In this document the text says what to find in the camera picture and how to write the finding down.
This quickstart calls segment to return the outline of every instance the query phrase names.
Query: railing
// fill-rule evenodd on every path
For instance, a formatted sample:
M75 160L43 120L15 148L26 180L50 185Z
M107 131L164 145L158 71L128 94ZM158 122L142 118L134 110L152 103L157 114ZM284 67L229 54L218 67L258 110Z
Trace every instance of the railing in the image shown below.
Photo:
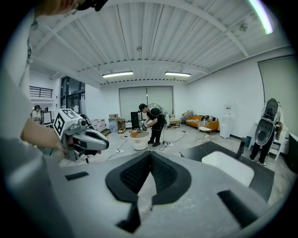
M31 97L51 98L52 92L53 92L53 90L49 89L49 88L30 86L30 96Z

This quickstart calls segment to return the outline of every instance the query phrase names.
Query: black speaker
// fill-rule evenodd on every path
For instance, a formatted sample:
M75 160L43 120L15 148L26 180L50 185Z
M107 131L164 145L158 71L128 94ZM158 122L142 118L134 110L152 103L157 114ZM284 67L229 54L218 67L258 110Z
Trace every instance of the black speaker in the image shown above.
M138 114L138 112L131 112L130 116L131 116L132 129L138 128L139 127L139 114Z

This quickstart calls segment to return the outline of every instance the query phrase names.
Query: black cap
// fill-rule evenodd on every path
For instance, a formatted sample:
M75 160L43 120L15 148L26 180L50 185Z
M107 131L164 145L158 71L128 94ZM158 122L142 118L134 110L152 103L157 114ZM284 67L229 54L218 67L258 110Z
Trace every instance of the black cap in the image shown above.
M144 108L148 107L146 104L141 103L139 105L139 110L142 111Z

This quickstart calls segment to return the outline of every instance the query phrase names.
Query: corrugated metal ceiling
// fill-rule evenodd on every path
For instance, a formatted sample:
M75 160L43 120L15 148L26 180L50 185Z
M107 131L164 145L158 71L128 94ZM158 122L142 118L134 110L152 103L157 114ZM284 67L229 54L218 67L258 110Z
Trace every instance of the corrugated metal ceiling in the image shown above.
M100 12L89 9L37 20L38 29L30 35L34 59L86 83L85 79L101 84L191 81L251 55L289 45L274 17L274 33L266 35L243 0L110 0ZM246 31L240 30L243 23ZM134 75L102 77L128 70ZM174 78L166 76L166 71L192 76Z

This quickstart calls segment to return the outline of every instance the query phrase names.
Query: orange box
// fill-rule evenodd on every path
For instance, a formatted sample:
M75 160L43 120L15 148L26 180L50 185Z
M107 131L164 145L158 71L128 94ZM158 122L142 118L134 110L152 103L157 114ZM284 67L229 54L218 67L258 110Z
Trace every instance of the orange box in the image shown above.
M136 130L133 130L133 131L131 132L131 137L136 137L137 134L138 134L138 132L137 132Z

